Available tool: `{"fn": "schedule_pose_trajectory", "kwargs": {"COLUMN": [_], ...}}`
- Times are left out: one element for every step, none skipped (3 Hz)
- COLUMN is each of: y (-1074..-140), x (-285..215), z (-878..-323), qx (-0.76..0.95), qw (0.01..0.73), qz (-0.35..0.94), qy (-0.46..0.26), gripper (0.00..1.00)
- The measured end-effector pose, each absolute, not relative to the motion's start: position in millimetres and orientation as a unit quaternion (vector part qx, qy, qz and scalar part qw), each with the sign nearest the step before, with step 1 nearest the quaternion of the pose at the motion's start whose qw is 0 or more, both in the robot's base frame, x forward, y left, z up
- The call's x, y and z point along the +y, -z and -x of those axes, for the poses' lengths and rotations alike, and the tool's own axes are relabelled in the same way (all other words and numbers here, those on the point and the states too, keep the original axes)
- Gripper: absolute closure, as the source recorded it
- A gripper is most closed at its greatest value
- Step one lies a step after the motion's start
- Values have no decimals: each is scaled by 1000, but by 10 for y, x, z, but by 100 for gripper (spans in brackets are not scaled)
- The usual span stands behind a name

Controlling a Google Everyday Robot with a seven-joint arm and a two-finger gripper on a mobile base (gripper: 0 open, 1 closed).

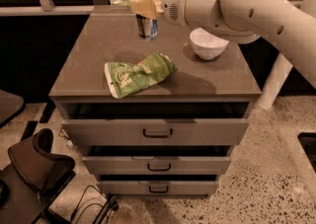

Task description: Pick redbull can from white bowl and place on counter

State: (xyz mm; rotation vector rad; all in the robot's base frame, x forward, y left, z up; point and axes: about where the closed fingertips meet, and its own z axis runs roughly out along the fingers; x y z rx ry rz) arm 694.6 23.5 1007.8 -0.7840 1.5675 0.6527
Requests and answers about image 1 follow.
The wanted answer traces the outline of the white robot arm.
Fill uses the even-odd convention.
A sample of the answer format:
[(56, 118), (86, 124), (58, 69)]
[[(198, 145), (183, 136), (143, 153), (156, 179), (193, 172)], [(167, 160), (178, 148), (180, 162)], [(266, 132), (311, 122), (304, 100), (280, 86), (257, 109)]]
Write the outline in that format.
[(236, 43), (262, 37), (316, 87), (316, 18), (287, 0), (130, 0), (130, 9)]

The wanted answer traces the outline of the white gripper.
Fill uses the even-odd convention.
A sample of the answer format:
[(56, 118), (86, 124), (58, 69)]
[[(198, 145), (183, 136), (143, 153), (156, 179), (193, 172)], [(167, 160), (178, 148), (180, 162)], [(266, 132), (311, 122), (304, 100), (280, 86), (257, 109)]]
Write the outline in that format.
[(187, 25), (186, 3), (187, 0), (129, 0), (132, 13), (153, 20), (164, 13), (168, 24), (179, 27)]

